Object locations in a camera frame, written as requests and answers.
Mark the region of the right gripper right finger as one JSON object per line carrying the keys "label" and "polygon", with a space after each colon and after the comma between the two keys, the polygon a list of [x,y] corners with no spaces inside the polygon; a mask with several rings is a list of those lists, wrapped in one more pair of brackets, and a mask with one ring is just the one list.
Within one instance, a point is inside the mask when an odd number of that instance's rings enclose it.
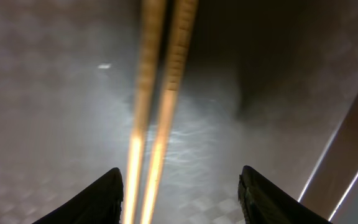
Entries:
{"label": "right gripper right finger", "polygon": [[331,224],[251,166],[242,168],[237,195],[247,224]]}

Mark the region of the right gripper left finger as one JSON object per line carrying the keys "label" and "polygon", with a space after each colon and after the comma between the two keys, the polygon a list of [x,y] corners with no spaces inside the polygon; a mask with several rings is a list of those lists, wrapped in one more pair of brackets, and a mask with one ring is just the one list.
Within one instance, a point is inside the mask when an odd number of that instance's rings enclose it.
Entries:
{"label": "right gripper left finger", "polygon": [[36,221],[36,224],[119,224],[124,185],[121,171],[106,172],[72,199]]}

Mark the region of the wooden chopstick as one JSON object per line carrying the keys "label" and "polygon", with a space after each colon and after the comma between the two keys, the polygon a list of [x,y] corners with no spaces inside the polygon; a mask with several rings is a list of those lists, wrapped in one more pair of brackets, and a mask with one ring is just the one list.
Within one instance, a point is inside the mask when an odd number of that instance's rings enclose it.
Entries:
{"label": "wooden chopstick", "polygon": [[134,125],[129,141],[123,224],[133,224],[145,147],[145,135],[158,68],[166,0],[143,0],[139,63],[134,95]]}
{"label": "wooden chopstick", "polygon": [[145,188],[141,224],[151,224],[163,172],[178,91],[185,72],[198,0],[175,0],[167,42],[158,123]]}

